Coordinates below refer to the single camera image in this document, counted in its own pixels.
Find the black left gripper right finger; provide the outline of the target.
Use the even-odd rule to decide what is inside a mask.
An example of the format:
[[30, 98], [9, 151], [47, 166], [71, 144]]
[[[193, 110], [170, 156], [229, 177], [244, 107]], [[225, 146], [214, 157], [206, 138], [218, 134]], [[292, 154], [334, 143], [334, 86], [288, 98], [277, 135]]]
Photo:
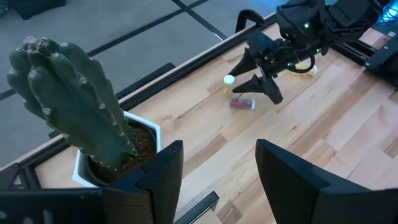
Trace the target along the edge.
[[354, 194], [370, 190], [265, 139], [256, 141], [261, 184], [276, 224], [354, 223]]

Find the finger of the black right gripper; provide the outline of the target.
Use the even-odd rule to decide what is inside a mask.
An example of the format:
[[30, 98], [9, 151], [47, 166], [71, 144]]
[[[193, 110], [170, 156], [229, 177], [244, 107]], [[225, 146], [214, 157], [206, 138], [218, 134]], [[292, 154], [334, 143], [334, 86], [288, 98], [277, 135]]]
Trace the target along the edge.
[[245, 83], [234, 87], [233, 93], [263, 93], [268, 96], [275, 105], [283, 101], [282, 93], [272, 78], [259, 78], [256, 75], [253, 75], [252, 78]]
[[257, 68], [255, 59], [250, 55], [249, 49], [244, 49], [241, 61], [229, 72], [232, 76], [239, 76]]

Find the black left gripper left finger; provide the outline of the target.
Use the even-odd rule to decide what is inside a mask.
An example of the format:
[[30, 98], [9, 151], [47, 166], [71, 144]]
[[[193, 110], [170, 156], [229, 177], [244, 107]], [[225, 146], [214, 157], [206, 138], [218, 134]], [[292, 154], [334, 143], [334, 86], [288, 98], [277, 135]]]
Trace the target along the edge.
[[106, 224], [173, 224], [182, 184], [183, 141], [175, 140], [155, 157], [108, 184]]

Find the pale yellow pill vial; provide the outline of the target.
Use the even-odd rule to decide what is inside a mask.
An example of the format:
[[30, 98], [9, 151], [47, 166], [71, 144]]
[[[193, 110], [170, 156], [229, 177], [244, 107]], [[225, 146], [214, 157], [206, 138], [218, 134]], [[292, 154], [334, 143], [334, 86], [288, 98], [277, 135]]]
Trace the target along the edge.
[[232, 75], [225, 75], [223, 78], [223, 94], [225, 97], [230, 98], [231, 95], [233, 94], [233, 88], [234, 88], [234, 83], [235, 83], [235, 77]]

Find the dark red pill vial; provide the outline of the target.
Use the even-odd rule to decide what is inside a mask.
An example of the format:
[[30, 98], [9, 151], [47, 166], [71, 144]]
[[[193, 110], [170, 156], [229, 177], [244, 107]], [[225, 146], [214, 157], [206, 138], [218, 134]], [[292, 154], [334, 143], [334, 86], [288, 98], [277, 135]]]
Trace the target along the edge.
[[256, 107], [255, 99], [233, 98], [229, 100], [229, 107], [233, 109], [254, 110]]

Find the white plant pot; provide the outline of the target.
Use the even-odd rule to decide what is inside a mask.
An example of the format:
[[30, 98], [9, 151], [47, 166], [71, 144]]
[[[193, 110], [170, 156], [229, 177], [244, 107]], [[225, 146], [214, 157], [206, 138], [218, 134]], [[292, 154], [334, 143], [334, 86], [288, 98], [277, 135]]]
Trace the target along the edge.
[[[124, 117], [129, 121], [129, 125], [134, 128], [144, 128], [150, 132], [154, 143], [155, 153], [163, 149], [162, 135], [160, 126], [140, 116], [124, 111]], [[90, 156], [77, 152], [72, 179], [85, 187], [102, 187], [108, 183], [100, 177], [100, 172]]]

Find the green cactus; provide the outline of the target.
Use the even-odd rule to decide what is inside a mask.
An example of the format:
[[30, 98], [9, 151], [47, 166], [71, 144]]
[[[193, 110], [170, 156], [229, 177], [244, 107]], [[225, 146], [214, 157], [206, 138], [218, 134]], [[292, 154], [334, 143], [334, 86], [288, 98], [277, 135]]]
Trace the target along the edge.
[[10, 86], [25, 108], [101, 167], [119, 172], [141, 159], [134, 131], [96, 59], [73, 43], [26, 37], [9, 56]]

